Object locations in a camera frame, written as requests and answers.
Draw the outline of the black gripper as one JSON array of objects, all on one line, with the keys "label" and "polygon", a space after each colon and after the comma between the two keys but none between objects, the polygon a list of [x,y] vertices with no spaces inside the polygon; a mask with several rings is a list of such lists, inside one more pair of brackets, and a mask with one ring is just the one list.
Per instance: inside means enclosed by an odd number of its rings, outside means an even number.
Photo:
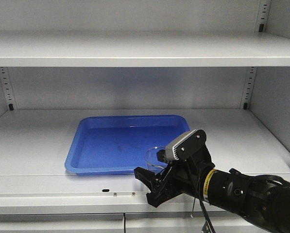
[{"label": "black gripper", "polygon": [[161,171],[155,174],[141,167],[134,169],[134,175],[151,191],[146,194],[148,204],[158,207],[180,194],[187,194],[199,200],[204,200],[205,179],[214,167],[211,155],[204,145],[185,161],[173,162],[171,171],[166,176],[166,181],[162,182]]}]

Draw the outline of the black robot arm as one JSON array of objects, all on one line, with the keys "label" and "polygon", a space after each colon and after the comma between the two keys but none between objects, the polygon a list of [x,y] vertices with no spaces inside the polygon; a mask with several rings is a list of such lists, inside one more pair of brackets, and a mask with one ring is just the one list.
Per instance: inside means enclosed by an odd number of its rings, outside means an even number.
[{"label": "black robot arm", "polygon": [[151,206],[188,194],[242,217],[271,233],[290,233],[290,182],[276,175],[248,176],[214,168],[206,146],[185,160],[169,162],[160,173],[137,167],[136,179],[150,190]]}]

